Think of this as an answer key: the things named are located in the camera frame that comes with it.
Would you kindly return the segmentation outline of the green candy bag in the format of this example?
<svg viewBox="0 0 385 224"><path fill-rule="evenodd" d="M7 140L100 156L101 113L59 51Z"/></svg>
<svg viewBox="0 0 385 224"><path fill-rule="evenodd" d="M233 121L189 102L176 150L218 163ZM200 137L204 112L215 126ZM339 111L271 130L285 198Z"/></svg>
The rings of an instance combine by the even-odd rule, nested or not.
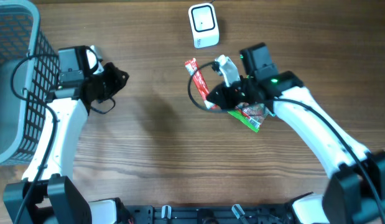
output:
<svg viewBox="0 0 385 224"><path fill-rule="evenodd" d="M236 110L228 113L255 133L259 132L265 118L270 115L270 111L264 104L249 105L247 103L239 104Z"/></svg>

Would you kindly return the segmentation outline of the red stick sachet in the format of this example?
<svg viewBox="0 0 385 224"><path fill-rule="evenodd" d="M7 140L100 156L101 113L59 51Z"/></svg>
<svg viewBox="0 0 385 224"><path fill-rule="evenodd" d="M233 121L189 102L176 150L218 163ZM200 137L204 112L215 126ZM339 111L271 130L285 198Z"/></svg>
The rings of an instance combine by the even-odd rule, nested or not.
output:
<svg viewBox="0 0 385 224"><path fill-rule="evenodd" d="M199 109L210 111L214 109L218 109L218 106L210 101L207 100L207 96L209 94L209 90L206 84L206 81L202 75L201 69L205 67L212 67L214 66L215 62L208 62L201 67L198 66L196 58L192 58L190 60L187 60L185 62L185 68L190 74L190 79L187 83L187 93L188 97L190 98L191 102ZM191 84L194 82L200 96L202 97L202 100L204 102L204 105L199 104L192 96L191 91Z"/></svg>

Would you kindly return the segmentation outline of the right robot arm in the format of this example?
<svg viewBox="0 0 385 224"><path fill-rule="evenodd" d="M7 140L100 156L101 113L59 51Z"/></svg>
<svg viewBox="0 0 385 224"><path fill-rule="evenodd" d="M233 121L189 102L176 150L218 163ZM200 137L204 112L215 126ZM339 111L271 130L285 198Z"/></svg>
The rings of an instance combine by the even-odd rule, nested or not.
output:
<svg viewBox="0 0 385 224"><path fill-rule="evenodd" d="M242 77L226 56L214 70L224 79L208 95L223 110L262 104L287 123L308 145L328 178L324 194L292 203L299 223L368 223L385 219L385 152L373 154L321 109L293 72L279 72L265 44L243 49Z"/></svg>

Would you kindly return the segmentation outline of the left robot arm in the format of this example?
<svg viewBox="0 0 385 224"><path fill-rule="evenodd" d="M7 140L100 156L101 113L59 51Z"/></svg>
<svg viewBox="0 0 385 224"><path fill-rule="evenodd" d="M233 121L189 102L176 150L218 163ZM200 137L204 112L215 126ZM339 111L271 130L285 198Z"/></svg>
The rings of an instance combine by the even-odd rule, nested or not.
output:
<svg viewBox="0 0 385 224"><path fill-rule="evenodd" d="M131 223L119 198L87 202L72 182L73 161L92 102L113 100L129 75L102 64L95 46L60 49L56 84L41 106L46 115L32 161L16 184L6 186L3 202L14 223Z"/></svg>

